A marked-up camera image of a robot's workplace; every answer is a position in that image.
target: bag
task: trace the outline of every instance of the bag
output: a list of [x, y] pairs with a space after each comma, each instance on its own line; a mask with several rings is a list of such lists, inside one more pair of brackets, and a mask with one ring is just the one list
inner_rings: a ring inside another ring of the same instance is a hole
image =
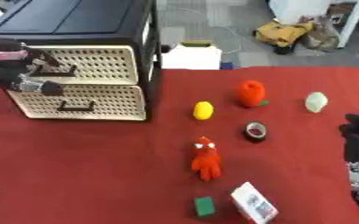
[[253, 33], [261, 42], [275, 47], [277, 54], [292, 53], [299, 39], [313, 29], [313, 23], [283, 25], [277, 21], [264, 24]]
[[314, 29], [303, 39], [302, 45], [308, 49], [331, 52], [339, 45], [339, 38], [334, 34], [333, 25], [328, 19], [315, 23]]

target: red table surface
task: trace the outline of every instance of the red table surface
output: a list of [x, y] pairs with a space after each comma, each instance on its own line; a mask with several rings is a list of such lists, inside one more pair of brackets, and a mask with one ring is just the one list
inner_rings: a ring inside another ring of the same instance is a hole
[[[268, 106], [236, 105], [234, 89], [262, 81]], [[320, 114], [306, 96], [329, 98]], [[209, 101], [212, 119], [193, 105]], [[255, 67], [164, 71], [153, 122], [29, 120], [0, 91], [0, 223], [244, 223], [229, 194], [250, 181], [280, 214], [272, 223], [359, 223], [337, 129], [359, 113], [359, 68]], [[267, 125], [253, 144], [243, 125]], [[204, 183], [190, 171], [193, 140], [210, 137], [223, 176]], [[194, 198], [211, 196], [216, 216], [196, 218]]]

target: lemon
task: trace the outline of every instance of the lemon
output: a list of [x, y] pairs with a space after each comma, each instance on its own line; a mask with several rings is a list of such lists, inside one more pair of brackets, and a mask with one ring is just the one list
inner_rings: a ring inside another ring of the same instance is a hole
[[207, 101], [199, 101], [194, 107], [194, 118], [203, 121], [211, 118], [214, 107]]

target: drawer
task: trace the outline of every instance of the drawer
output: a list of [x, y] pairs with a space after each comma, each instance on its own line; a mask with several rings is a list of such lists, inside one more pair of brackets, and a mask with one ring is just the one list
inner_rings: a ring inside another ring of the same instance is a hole
[[35, 78], [61, 84], [137, 85], [137, 63], [128, 45], [33, 45], [59, 67], [43, 65]]
[[29, 118], [144, 121], [138, 86], [64, 85], [63, 96], [8, 92]]

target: gray floor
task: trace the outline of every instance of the gray floor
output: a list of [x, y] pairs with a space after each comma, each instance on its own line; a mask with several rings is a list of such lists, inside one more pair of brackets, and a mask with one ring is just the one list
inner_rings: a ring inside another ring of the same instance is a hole
[[162, 42], [210, 39], [223, 50], [223, 61], [237, 67], [347, 66], [359, 67], [359, 26], [346, 48], [337, 52], [307, 50], [299, 46], [279, 56], [250, 34], [273, 18], [265, 0], [158, 0]]

